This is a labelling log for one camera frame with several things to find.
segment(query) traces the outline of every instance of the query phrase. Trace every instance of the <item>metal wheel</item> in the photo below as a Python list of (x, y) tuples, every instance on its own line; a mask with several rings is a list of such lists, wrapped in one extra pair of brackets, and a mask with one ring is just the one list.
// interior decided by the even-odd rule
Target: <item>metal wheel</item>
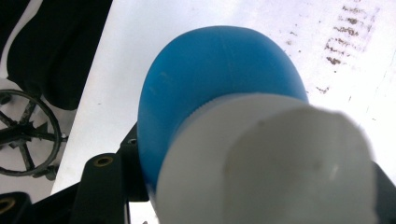
[[(18, 147), (26, 167), (26, 171), (15, 171), (8, 170), (0, 166), (0, 174), (12, 176), (33, 175), (34, 177), (39, 177), (40, 174), (45, 175), (48, 171), (49, 165), (55, 160), (59, 147), (63, 141), (58, 120), (55, 118), (50, 108), (47, 107), (38, 97), (31, 96), (23, 91), (15, 90), (0, 90), (0, 94), (8, 94), (11, 95), (11, 97), (17, 95), (26, 98), (29, 101), (18, 121), (13, 120), (11, 117), (0, 111), (0, 122), (7, 126), (5, 129), (0, 130), (0, 146), (9, 145), (12, 148)], [(53, 133), (49, 133), (47, 128), (45, 128), (46, 130), (43, 130), (43, 128), (34, 127), (33, 122), (30, 121), (30, 118), (37, 106), (47, 116), (49, 123), (52, 126)], [(26, 144), (34, 138), (49, 140), (53, 143), (52, 151), (49, 156), (39, 165), (34, 164), (29, 148)]]

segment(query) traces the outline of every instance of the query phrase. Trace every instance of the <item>dark fabric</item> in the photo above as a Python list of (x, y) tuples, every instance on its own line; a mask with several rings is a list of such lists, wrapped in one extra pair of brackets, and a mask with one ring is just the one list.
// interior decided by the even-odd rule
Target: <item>dark fabric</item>
[(0, 0), (0, 57), (29, 0)]
[(8, 79), (57, 107), (78, 107), (111, 0), (44, 0), (8, 54)]

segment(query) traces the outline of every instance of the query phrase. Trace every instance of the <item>spoked wheel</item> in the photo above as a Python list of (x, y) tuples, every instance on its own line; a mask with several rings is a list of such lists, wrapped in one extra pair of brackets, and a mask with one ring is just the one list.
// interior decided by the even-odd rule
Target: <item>spoked wheel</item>
[[(18, 148), (20, 150), (24, 166), (26, 167), (25, 171), (16, 171), (0, 166), (0, 174), (12, 176), (32, 175), (33, 177), (46, 175), (48, 179), (54, 179), (54, 167), (50, 166), (50, 164), (55, 160), (63, 141), (58, 120), (55, 118), (50, 108), (38, 97), (31, 96), (23, 91), (15, 90), (0, 90), (0, 95), (1, 94), (10, 95), (11, 98), (14, 98), (15, 96), (26, 98), (28, 103), (18, 121), (0, 111), (0, 122), (4, 123), (3, 126), (6, 126), (6, 128), (0, 130), (0, 147), (8, 145), (12, 148)], [(47, 122), (35, 127), (34, 122), (30, 121), (37, 106), (47, 117), (47, 120), (52, 126), (53, 133), (49, 132)], [(52, 144), (52, 150), (49, 156), (39, 165), (34, 163), (27, 146), (27, 142), (31, 142), (35, 138), (51, 141)]]

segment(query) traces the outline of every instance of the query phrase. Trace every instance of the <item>black metal frame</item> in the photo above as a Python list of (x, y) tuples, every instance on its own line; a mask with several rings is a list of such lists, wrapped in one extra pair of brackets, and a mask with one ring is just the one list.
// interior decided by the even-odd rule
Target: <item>black metal frame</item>
[[(136, 125), (117, 154), (93, 157), (85, 164), (81, 181), (47, 199), (31, 204), (25, 193), (0, 195), (0, 223), (130, 223), (128, 202), (149, 200), (136, 141)], [(396, 188), (375, 165), (380, 224), (396, 224)]]
[[(23, 91), (0, 90), (0, 94), (3, 98), (7, 98), (6, 102), (9, 101), (9, 98), (12, 97), (12, 95), (18, 95), (29, 100), (29, 103), (25, 107), (19, 121), (11, 119), (0, 111), (0, 121), (7, 126), (5, 129), (0, 130), (0, 146), (9, 144), (13, 148), (18, 147), (22, 154), (26, 171), (13, 171), (0, 166), (0, 174), (12, 176), (32, 175), (33, 177), (40, 177), (48, 173), (53, 173), (52, 171), (54, 170), (54, 167), (50, 166), (50, 164), (55, 160), (63, 139), (58, 120), (55, 118), (50, 108), (42, 102), (39, 97)], [(44, 114), (49, 118), (49, 122), (53, 128), (53, 133), (40, 131), (39, 128), (35, 128), (33, 126), (33, 122), (30, 121), (30, 117), (37, 106), (39, 106)], [(47, 159), (38, 166), (35, 166), (32, 157), (30, 156), (29, 148), (26, 145), (26, 142), (31, 141), (32, 138), (46, 139), (53, 142), (51, 153)]]

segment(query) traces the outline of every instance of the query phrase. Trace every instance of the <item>table surface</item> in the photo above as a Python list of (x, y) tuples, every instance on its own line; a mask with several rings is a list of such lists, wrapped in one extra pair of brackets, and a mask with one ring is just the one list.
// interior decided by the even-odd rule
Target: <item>table surface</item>
[[(297, 67), (310, 103), (350, 117), (396, 183), (395, 12), (396, 2), (387, 0), (114, 0), (52, 193), (77, 183), (91, 157), (117, 151), (137, 120), (143, 82), (160, 50), (211, 25), (273, 39)], [(149, 203), (131, 210), (136, 223), (156, 222)]]

